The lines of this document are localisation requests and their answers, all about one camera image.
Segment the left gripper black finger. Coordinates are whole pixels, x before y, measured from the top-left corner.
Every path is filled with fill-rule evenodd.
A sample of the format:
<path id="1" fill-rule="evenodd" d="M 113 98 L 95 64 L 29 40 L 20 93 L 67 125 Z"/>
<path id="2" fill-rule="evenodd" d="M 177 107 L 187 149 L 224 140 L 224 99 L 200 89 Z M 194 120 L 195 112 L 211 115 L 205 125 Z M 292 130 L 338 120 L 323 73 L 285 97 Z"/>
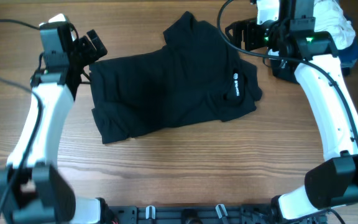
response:
<path id="1" fill-rule="evenodd" d="M 108 53 L 108 51 L 104 46 L 103 42 L 101 41 L 101 39 L 99 38 L 99 35 L 96 33 L 96 31 L 92 29 L 87 32 L 87 35 L 96 49 L 97 57 L 101 58 L 105 56 Z"/>
<path id="2" fill-rule="evenodd" d="M 93 44 L 85 35 L 79 39 L 78 44 L 81 52 L 92 52 L 94 50 Z"/>

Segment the black t-shirt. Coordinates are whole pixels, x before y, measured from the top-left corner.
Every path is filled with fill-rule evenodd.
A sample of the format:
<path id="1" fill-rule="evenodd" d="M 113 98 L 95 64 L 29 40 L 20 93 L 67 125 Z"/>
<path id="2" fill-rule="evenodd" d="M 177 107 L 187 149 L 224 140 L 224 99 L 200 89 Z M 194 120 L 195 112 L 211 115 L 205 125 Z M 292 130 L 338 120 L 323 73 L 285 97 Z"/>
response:
<path id="1" fill-rule="evenodd" d="M 215 26 L 185 12 L 163 36 L 160 50 L 90 66 L 92 114 L 103 144 L 255 111 L 262 97 L 257 67 Z"/>

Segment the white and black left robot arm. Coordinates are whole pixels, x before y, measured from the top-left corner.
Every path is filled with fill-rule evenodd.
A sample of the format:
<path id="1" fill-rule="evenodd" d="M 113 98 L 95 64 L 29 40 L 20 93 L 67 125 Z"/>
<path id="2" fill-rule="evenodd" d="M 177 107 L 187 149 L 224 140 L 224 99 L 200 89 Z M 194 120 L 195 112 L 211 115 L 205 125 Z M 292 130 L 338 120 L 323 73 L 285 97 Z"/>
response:
<path id="1" fill-rule="evenodd" d="M 0 221 L 7 223 L 116 223 L 102 198 L 75 195 L 59 174 L 63 125 L 78 87 L 90 83 L 85 67 L 107 54 L 94 30 L 79 36 L 67 20 L 38 26 L 43 51 L 25 91 L 31 95 L 21 136 L 0 169 Z"/>

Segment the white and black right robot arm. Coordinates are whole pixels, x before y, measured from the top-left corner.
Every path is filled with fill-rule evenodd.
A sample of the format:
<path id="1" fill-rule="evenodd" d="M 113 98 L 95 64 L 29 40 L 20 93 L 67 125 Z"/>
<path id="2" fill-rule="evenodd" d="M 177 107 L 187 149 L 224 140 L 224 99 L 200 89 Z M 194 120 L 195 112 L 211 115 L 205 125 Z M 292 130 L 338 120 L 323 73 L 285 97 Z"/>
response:
<path id="1" fill-rule="evenodd" d="M 358 114 L 329 32 L 316 31 L 313 1 L 257 1 L 257 16 L 219 34 L 228 46 L 289 64 L 310 103 L 323 143 L 324 162 L 301 187 L 272 199 L 270 223 L 292 223 L 358 203 Z"/>

